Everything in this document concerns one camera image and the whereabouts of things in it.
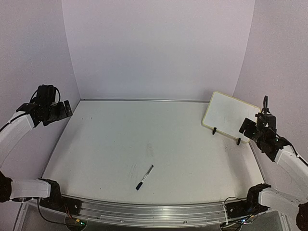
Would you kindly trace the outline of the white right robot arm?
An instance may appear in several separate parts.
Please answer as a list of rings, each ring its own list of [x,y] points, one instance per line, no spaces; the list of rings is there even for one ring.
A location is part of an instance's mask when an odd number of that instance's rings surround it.
[[[294,219],[301,231],[308,229],[308,162],[299,155],[293,145],[279,136],[270,124],[258,118],[254,122],[245,118],[239,132],[252,141],[262,153],[282,169],[296,182],[304,197],[281,192],[268,184],[259,184],[249,189],[246,206],[247,212],[259,207],[272,208]]]

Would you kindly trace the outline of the white marker pen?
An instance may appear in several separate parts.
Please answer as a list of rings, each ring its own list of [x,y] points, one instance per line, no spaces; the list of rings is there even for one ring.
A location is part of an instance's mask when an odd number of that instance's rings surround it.
[[[145,180],[147,179],[147,177],[150,175],[150,173],[151,173],[153,167],[154,167],[154,165],[151,165],[150,168],[148,169],[148,171],[146,172],[146,174],[144,175],[144,177],[142,178],[141,181],[143,182],[143,184],[144,184]]]

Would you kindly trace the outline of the white whiteboard yellow rim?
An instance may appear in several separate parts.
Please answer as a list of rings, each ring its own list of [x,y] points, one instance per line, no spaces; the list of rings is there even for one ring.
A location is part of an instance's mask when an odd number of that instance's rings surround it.
[[[208,107],[206,109],[202,125],[226,136],[248,143],[250,139],[239,132],[239,129],[247,117],[256,122],[255,115],[261,112],[257,106],[236,99],[227,94],[215,91],[212,94]]]

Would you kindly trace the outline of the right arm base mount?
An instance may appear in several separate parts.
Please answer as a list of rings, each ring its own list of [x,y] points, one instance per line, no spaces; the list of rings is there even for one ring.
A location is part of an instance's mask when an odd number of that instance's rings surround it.
[[[260,204],[252,205],[249,202],[237,201],[225,204],[227,216],[229,219],[242,218],[251,215],[257,215],[266,212],[269,208]]]

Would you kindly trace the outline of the blue marker cap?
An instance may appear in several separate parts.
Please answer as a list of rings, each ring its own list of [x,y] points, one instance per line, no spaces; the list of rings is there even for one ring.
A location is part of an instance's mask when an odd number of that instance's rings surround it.
[[[138,191],[142,185],[143,185],[143,182],[141,181],[135,189]]]

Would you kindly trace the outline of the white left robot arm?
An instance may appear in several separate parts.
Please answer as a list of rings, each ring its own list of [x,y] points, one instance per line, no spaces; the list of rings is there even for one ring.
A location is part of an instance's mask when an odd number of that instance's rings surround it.
[[[53,85],[40,85],[29,102],[16,109],[12,118],[0,129],[0,162],[3,164],[13,148],[39,124],[47,126],[73,114],[68,100]],[[0,201],[24,202],[32,198],[45,201],[53,209],[64,207],[60,185],[49,179],[21,180],[0,175]]]

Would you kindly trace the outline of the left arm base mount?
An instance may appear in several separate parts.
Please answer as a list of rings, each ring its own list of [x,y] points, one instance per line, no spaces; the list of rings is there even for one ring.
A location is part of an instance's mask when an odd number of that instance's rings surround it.
[[[78,215],[82,202],[81,200],[62,196],[61,194],[51,193],[49,197],[41,198],[39,205],[69,215]]]

